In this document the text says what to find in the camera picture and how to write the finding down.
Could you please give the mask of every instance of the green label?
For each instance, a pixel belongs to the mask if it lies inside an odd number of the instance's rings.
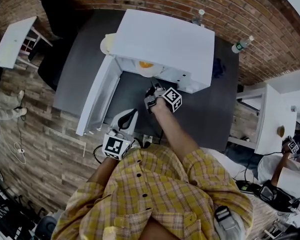
[[[236,46],[236,48],[237,48],[239,51],[241,51],[241,50],[244,49],[244,48],[242,47],[242,45],[240,44],[240,42],[237,42],[237,43],[235,44],[235,46]]]

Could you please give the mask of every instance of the hand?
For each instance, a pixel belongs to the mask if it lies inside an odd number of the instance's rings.
[[[159,111],[162,111],[162,110],[169,110],[167,105],[166,105],[165,99],[162,98],[162,97],[157,98],[156,99],[156,104],[154,106],[152,106],[150,109],[153,113],[156,113],[156,112],[159,112]]]

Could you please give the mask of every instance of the water bottle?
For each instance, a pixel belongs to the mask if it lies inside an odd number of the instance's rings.
[[[204,14],[205,14],[205,11],[202,10],[202,9],[200,9],[199,10],[199,15],[197,17],[193,17],[192,20],[191,20],[191,22],[193,24],[198,25],[198,26],[202,26],[202,20],[204,18]]]
[[[232,46],[232,51],[237,54],[246,48],[255,38],[250,35],[249,38],[243,38]]]

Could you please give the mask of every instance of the yellow object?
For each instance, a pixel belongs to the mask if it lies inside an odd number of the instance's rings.
[[[147,69],[153,66],[153,64],[148,63],[148,62],[144,62],[144,61],[139,61],[139,65],[141,68]]]
[[[111,51],[111,48],[112,48],[112,46],[114,44],[114,41],[115,41],[115,38],[116,38],[116,33],[105,35],[105,47],[106,47],[106,50],[108,52]]]
[[[180,239],[219,239],[214,211],[228,206],[245,228],[253,206],[210,154],[198,149],[182,161],[171,149],[132,148],[103,187],[83,184],[70,198],[53,240],[137,240],[150,217]]]

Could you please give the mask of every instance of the black table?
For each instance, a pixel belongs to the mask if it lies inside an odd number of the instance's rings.
[[[63,67],[56,90],[55,108],[80,116],[90,87],[105,55],[100,43],[105,34],[115,33],[124,11],[96,10],[80,30]],[[220,79],[212,79],[209,88],[194,94],[182,94],[182,106],[175,116],[181,126],[197,141],[200,147],[223,151],[226,147],[237,95],[239,55],[231,51],[232,44],[215,38],[214,56],[220,58],[226,73]],[[176,88],[175,83],[160,81],[166,87]],[[138,109],[135,131],[159,136],[161,128],[153,115],[146,112],[144,97],[151,86],[149,78],[123,72],[112,98],[104,122],[127,109]]]

